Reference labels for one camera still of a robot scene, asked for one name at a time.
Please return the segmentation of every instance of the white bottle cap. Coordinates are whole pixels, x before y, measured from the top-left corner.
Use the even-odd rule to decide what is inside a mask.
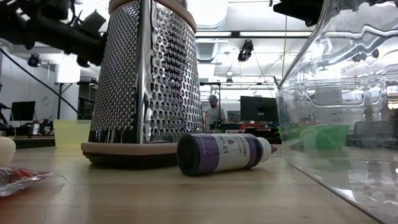
[[[260,162],[265,162],[271,157],[272,154],[271,144],[269,144],[269,142],[265,138],[258,137],[257,139],[259,140],[262,146],[262,157]]]

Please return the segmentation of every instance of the black cable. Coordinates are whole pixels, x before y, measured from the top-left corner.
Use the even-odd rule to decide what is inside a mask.
[[[268,86],[268,83],[267,83],[267,80],[266,80],[266,76],[264,75],[264,72],[262,72],[262,69],[261,69],[261,66],[260,66],[260,62],[259,62],[259,59],[257,58],[257,55],[256,55],[255,51],[253,51],[253,54],[254,54],[254,56],[256,57],[257,65],[258,65],[259,68],[260,68],[261,75],[262,75],[262,77],[264,78],[264,83],[266,83],[266,85],[267,85],[267,87],[268,87],[268,90],[269,90],[269,93],[271,94],[271,96],[274,97],[274,95],[272,94],[272,90],[271,90],[271,89],[269,88],[269,86]]]
[[[72,25],[76,19],[75,0],[70,0],[70,10],[72,11],[72,19],[68,25]]]
[[[56,94],[59,98],[61,98],[61,100],[63,100],[68,106],[70,106],[70,108],[72,108],[72,110],[74,112],[76,112],[77,115],[79,115],[82,119],[85,119],[85,117],[83,115],[81,115],[79,113],[78,110],[76,110],[76,108],[74,108],[64,97],[60,96],[55,90],[53,90],[51,87],[49,87],[47,84],[45,84],[44,82],[42,82],[41,80],[39,80],[38,78],[36,78],[34,75],[32,75],[30,72],[28,72],[28,70],[26,70],[24,67],[22,67],[20,64],[18,64],[18,62],[16,62],[10,55],[8,55],[2,48],[0,48],[0,52],[2,52],[10,61],[12,61],[15,65],[17,65],[20,69],[22,69],[22,71],[26,72],[26,74],[28,74],[30,77],[32,77],[34,80],[38,81],[40,84],[42,84],[43,86],[45,86],[46,88],[48,88],[51,92],[53,92],[54,94]]]

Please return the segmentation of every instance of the red plastic bag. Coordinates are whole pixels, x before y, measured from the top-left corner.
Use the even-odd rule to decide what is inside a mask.
[[[17,194],[30,185],[51,175],[53,174],[50,172],[15,167],[0,167],[0,197]]]

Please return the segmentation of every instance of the spotlight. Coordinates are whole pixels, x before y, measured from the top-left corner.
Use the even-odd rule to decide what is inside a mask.
[[[86,59],[84,59],[81,56],[77,56],[76,62],[79,66],[83,67],[83,68],[89,68],[90,65],[88,64],[88,61]]]
[[[232,78],[227,78],[227,79],[226,79],[226,82],[227,82],[227,83],[232,83],[232,82],[234,82],[234,81],[232,81]]]
[[[322,68],[319,69],[319,71],[327,71],[327,69],[325,68],[325,66],[322,66]]]
[[[245,40],[242,49],[238,55],[239,62],[247,62],[251,57],[251,52],[254,50],[251,40]]]
[[[39,54],[31,54],[30,58],[27,61],[27,64],[30,67],[35,67],[35,68],[40,67],[41,64],[42,64],[42,61],[40,59],[40,55]]]

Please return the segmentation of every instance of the white wall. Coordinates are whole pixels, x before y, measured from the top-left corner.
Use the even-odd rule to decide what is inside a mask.
[[[76,83],[80,80],[80,66],[72,57],[65,57],[60,64],[55,65],[55,76],[57,83]],[[79,86],[64,84],[62,87],[62,97],[77,109],[79,102]],[[64,101],[61,101],[60,119],[77,119],[76,112]]]
[[[221,100],[221,107],[224,109],[226,115],[228,114],[228,111],[240,111],[241,110],[241,102],[239,101],[222,101]],[[207,111],[210,109],[210,104],[208,101],[202,101],[201,103],[201,108],[203,111]]]
[[[44,68],[31,68],[25,60],[18,57],[13,57],[13,59],[36,78],[58,91],[54,85],[55,74],[53,72],[49,72]],[[14,65],[6,56],[2,56],[0,82],[2,83],[0,102],[4,105],[11,107],[12,102],[35,101],[37,119],[56,118],[57,96],[28,76],[28,74],[17,67],[17,65]],[[3,110],[2,113],[9,120],[10,110]],[[11,124],[19,126],[20,122],[14,121]]]

